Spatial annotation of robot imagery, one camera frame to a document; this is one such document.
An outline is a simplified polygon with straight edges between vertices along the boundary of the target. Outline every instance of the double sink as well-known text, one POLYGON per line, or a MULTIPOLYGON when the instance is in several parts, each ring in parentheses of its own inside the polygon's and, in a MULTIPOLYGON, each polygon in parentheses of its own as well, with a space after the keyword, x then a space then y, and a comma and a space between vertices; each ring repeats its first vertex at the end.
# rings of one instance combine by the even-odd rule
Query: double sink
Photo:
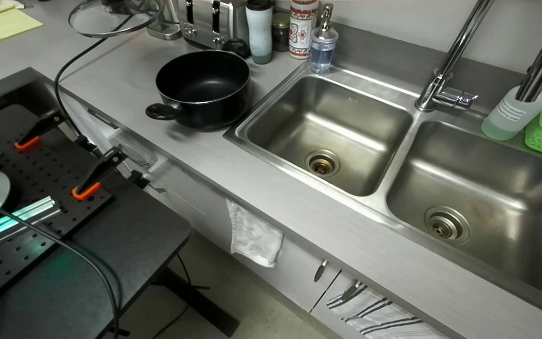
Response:
POLYGON ((542 308, 542 154, 422 113, 378 79, 307 65, 226 137, 257 157, 542 308))

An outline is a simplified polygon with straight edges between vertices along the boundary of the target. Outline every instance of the toaster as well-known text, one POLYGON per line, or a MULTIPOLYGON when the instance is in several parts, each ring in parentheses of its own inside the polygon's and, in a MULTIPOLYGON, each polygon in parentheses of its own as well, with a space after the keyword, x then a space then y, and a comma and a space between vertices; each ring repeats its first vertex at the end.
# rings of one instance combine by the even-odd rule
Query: toaster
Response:
POLYGON ((220 49, 230 39, 248 42, 245 0, 178 0, 183 38, 220 49))

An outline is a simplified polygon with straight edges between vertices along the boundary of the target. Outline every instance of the black pegboard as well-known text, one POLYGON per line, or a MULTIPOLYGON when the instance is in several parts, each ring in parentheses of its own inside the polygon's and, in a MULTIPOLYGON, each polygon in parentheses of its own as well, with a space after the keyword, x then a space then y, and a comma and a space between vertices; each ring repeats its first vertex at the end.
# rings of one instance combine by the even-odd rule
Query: black pegboard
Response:
MULTIPOLYGON (((21 131, 25 131, 26 126, 32 125, 31 122, 35 120, 36 116, 21 106, 10 106, 0 111, 0 124, 4 124, 0 125, 0 171, 12 182, 12 194, 16 195, 17 201, 13 210, 47 196, 59 202, 64 212, 41 227, 64 239, 112 201, 112 195, 102 188, 88 200, 80 202, 73 197, 71 190, 86 172, 73 166, 71 159, 65 159, 46 144, 27 152, 17 150, 14 143, 23 137, 21 131), (8 114, 13 114, 13 118, 7 119, 8 114), (13 120, 20 118, 18 115, 24 115, 24 120, 13 124, 13 120), (18 133, 13 133, 11 129, 17 129, 18 133)), ((0 244, 0 292, 15 279, 21 278, 23 272, 30 270, 39 258, 53 249, 53 245, 52 241, 30 230, 0 244)))

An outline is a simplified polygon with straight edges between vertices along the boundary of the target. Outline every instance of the yellow notepad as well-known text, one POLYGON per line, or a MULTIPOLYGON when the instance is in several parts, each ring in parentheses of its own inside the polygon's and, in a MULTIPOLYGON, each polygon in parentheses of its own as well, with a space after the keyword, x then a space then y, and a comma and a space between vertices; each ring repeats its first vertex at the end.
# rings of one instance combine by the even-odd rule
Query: yellow notepad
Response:
POLYGON ((4 11, 0 13, 0 40, 39 26, 43 24, 18 9, 4 11))

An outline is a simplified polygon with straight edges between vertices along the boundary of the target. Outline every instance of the striped towel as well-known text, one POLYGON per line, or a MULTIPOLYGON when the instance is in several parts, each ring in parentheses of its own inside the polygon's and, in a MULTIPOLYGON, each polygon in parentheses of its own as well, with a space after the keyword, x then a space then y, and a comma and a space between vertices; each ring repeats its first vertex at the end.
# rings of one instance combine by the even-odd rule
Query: striped towel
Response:
POLYGON ((327 307, 367 338, 447 339, 439 331, 367 286, 359 289, 348 300, 342 300, 342 295, 331 299, 327 307))

